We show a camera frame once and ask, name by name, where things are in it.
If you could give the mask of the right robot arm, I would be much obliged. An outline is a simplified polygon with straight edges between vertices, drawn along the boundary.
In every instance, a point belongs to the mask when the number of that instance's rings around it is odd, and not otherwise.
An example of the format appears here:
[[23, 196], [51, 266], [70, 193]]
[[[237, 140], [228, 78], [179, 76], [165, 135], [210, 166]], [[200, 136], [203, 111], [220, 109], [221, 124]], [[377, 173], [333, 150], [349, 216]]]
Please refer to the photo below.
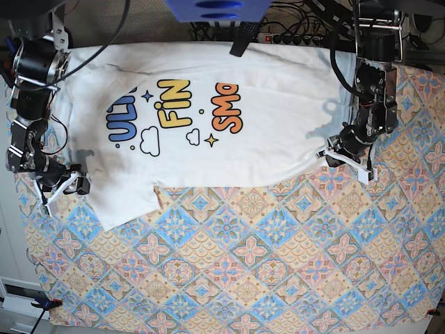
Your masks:
[[1, 5], [1, 18], [12, 35], [5, 39], [8, 53], [1, 75], [13, 90], [11, 107], [17, 117], [10, 126], [6, 168], [28, 173], [40, 193], [61, 190], [86, 195], [90, 183], [81, 166], [67, 167], [44, 150], [43, 138], [53, 119], [55, 81], [66, 71], [70, 34], [65, 30], [64, 1], [10, 1]]

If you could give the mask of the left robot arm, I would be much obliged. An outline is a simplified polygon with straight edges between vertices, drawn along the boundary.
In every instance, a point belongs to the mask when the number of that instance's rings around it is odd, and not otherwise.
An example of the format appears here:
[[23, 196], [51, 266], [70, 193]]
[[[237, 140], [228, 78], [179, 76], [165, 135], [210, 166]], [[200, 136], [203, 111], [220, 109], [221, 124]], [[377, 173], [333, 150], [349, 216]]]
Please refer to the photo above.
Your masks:
[[[334, 26], [330, 63], [340, 84], [357, 98], [357, 115], [318, 153], [331, 168], [344, 164], [359, 168], [360, 159], [371, 153], [378, 137], [398, 126], [393, 63], [403, 58], [402, 13], [377, 1], [353, 1], [352, 7], [351, 15], [344, 15]], [[337, 64], [339, 34], [345, 22], [352, 24], [359, 61], [353, 83], [347, 82]]]

